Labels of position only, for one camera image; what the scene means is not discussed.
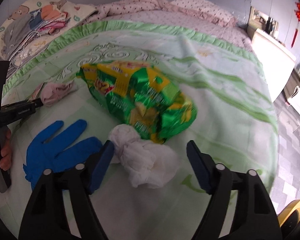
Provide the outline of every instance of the green snack bag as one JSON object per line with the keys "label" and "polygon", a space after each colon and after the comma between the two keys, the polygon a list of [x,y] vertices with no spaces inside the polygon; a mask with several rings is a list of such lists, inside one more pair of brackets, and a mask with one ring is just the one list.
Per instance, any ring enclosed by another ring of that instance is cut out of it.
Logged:
{"label": "green snack bag", "polygon": [[110,61],[81,66],[78,77],[92,96],[142,139],[163,143],[196,118],[193,102],[159,69],[145,62]]}

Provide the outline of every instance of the human hand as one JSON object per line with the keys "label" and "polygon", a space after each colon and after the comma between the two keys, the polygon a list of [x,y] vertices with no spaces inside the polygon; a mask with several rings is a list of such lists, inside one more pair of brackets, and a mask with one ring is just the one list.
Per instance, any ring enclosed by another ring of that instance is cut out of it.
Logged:
{"label": "human hand", "polygon": [[10,138],[11,138],[11,131],[8,128],[4,146],[1,148],[1,156],[3,158],[0,160],[0,168],[3,169],[4,171],[7,171],[11,167],[12,149],[10,145]]}

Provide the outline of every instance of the green ruffled edge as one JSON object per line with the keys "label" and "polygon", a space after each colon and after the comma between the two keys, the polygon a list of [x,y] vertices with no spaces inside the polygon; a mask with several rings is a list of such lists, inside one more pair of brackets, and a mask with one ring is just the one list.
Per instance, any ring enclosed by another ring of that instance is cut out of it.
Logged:
{"label": "green ruffled edge", "polygon": [[144,31],[144,32],[154,32],[162,33],[167,35],[184,35],[192,41],[210,43],[219,48],[225,49],[229,52],[234,53],[237,56],[243,57],[247,60],[252,61],[263,74],[262,64],[258,60],[257,56],[253,53],[246,51],[245,49],[236,47],[227,41],[223,41],[212,37],[205,33],[200,33],[188,28],[180,26],[168,26],[168,25],[157,25],[151,23],[141,23],[141,22],[127,22],[127,21],[97,21],[90,24],[73,27],[64,34],[53,40],[49,46],[39,55],[31,59],[28,63],[22,66],[16,73],[14,73],[7,81],[3,87],[2,96],[6,95],[7,92],[13,88],[13,86],[18,82],[18,80],[32,70],[39,63],[52,56],[61,49],[71,43],[87,37],[91,34],[101,33],[106,31],[117,31],[117,30],[134,30],[134,31]]}

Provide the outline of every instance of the green bedspread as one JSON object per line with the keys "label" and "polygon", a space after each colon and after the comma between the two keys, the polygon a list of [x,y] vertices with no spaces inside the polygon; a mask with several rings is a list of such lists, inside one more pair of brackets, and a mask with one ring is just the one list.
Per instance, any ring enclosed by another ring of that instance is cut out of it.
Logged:
{"label": "green bedspread", "polygon": [[[3,103],[28,98],[42,82],[73,80],[84,63],[110,59],[157,65],[193,99],[198,114],[189,129],[166,142],[182,164],[164,188],[132,188],[123,167],[110,165],[101,188],[91,196],[109,239],[191,239],[210,197],[198,186],[187,160],[189,140],[231,170],[257,170],[270,190],[277,167],[278,129],[262,65],[252,53],[203,33],[126,21],[75,27],[7,81]],[[11,127],[12,186],[0,194],[0,216],[16,235],[31,194],[22,164],[34,136],[55,120],[64,120],[67,127],[85,119],[88,127],[79,140],[96,136],[105,142],[109,131],[119,124],[92,98],[84,81],[75,82],[78,91],[53,107],[40,108],[21,126]],[[236,198],[235,193],[231,196],[223,233],[231,226]],[[64,199],[71,230],[78,235],[67,192]]]}

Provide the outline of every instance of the red decoration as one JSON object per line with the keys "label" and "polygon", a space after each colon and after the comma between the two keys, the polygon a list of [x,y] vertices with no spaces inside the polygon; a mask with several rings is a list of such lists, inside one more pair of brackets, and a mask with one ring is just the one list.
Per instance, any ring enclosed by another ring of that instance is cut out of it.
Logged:
{"label": "red decoration", "polygon": [[[296,2],[296,4],[297,4],[297,7],[298,7],[298,10],[294,10],[294,11],[296,13],[296,17],[298,18],[298,26],[299,26],[299,22],[300,22],[300,2]],[[298,28],[296,28],[296,32],[294,33],[294,37],[293,37],[293,40],[292,40],[291,47],[293,47],[294,42],[296,41],[297,34],[298,34]]]}

